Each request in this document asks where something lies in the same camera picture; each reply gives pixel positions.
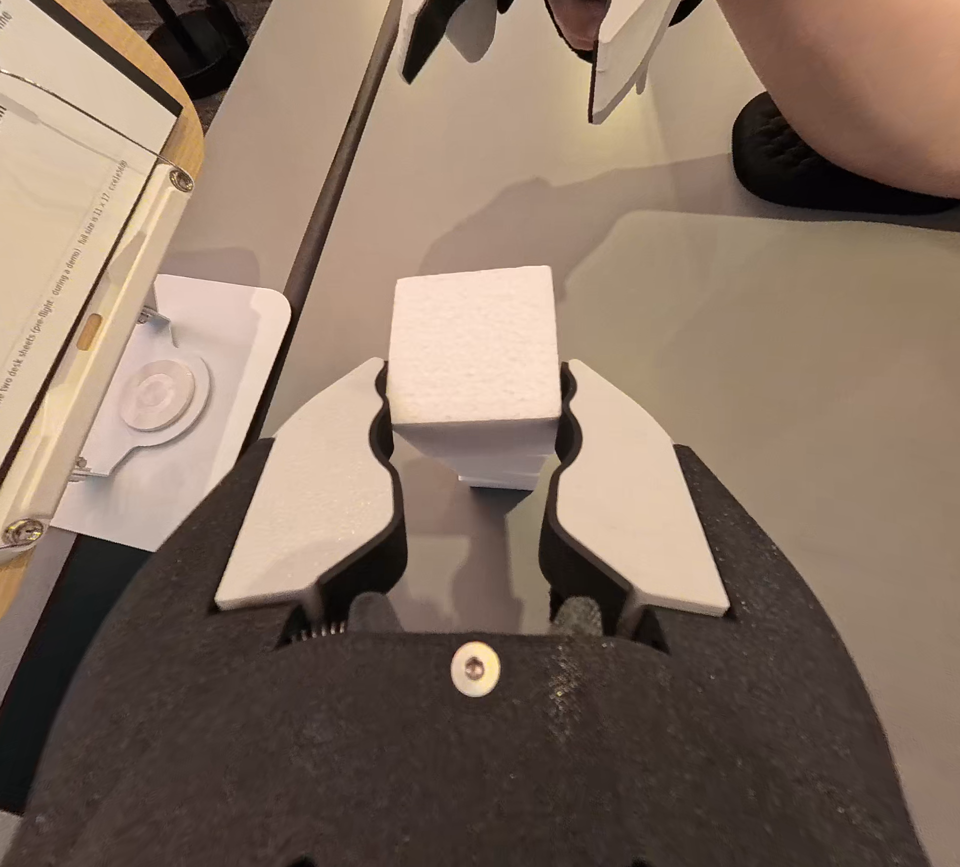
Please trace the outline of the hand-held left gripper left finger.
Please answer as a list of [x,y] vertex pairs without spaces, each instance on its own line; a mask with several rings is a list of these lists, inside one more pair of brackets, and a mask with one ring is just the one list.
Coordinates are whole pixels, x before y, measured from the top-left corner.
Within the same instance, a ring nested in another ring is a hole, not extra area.
[[346,629],[358,597],[399,583],[408,548],[386,386],[387,362],[370,358],[276,431],[217,610],[291,605],[329,635]]

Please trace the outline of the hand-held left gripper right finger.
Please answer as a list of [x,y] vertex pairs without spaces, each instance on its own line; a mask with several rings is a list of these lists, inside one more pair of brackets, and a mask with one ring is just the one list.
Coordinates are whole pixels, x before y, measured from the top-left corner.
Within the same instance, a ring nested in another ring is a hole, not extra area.
[[638,402],[580,360],[560,368],[558,465],[539,535],[554,609],[586,597],[608,635],[650,609],[721,619],[730,598],[679,454]]

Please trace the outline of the person's right forearm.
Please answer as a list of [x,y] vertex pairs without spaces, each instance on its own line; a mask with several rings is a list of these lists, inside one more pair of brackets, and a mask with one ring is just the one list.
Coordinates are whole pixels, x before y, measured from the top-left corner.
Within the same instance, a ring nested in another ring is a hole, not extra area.
[[959,0],[717,0],[785,120],[832,164],[959,197]]

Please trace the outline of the wooden book stand white base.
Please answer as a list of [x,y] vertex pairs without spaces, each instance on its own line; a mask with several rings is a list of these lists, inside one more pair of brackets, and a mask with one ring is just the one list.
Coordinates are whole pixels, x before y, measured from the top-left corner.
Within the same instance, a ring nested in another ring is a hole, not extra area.
[[138,548],[160,546],[234,464],[291,319],[286,298],[266,288],[162,273],[199,194],[197,111],[104,1],[55,1],[181,113],[2,465],[2,614],[52,534],[132,534]]

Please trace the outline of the printed instruction sheet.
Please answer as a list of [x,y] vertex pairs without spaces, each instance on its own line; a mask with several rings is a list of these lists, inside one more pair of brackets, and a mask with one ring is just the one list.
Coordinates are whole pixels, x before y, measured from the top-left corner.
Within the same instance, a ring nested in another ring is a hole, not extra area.
[[6,467],[182,106],[56,0],[1,21]]

